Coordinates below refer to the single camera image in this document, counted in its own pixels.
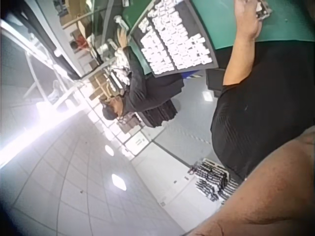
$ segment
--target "ceiling light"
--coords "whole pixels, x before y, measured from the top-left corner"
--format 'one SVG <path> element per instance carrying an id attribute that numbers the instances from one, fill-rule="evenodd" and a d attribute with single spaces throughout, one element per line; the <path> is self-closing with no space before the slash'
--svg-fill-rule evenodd
<path id="1" fill-rule="evenodd" d="M 202 92 L 203 98 L 205 99 L 205 101 L 207 102 L 213 102 L 213 97 L 210 91 L 204 91 Z"/>
<path id="2" fill-rule="evenodd" d="M 120 178 L 119 176 L 115 175 L 115 174 L 112 174 L 112 180 L 113 180 L 113 184 L 120 188 L 121 190 L 123 191 L 126 191 L 127 190 L 127 187 L 126 187 L 126 184 L 125 184 L 125 181 Z"/>
<path id="3" fill-rule="evenodd" d="M 111 155 L 111 156 L 114 156 L 114 150 L 112 150 L 112 148 L 108 145 L 105 145 L 105 151 Z"/>

